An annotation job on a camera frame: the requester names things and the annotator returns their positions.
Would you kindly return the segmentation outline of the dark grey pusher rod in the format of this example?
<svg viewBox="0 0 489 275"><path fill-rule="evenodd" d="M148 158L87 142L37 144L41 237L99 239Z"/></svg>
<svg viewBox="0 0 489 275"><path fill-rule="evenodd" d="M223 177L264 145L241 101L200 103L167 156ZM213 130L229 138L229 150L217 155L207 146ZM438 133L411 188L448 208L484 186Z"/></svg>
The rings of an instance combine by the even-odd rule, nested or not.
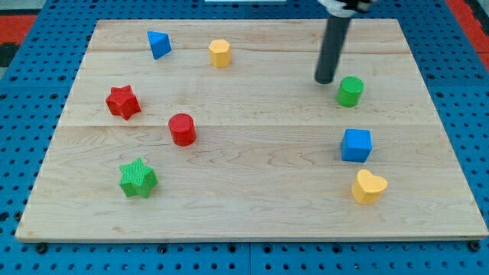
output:
<svg viewBox="0 0 489 275"><path fill-rule="evenodd" d="M327 85L334 79L350 20L334 15L329 17L315 71L317 83Z"/></svg>

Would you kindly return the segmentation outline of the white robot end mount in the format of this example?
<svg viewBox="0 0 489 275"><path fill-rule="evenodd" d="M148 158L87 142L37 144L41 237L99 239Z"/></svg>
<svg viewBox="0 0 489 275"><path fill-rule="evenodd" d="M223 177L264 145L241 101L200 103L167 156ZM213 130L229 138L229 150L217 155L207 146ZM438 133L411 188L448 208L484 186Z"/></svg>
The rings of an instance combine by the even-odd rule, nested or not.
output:
<svg viewBox="0 0 489 275"><path fill-rule="evenodd" d="M367 13L377 0L318 0L326 11L338 18L351 18L357 13Z"/></svg>

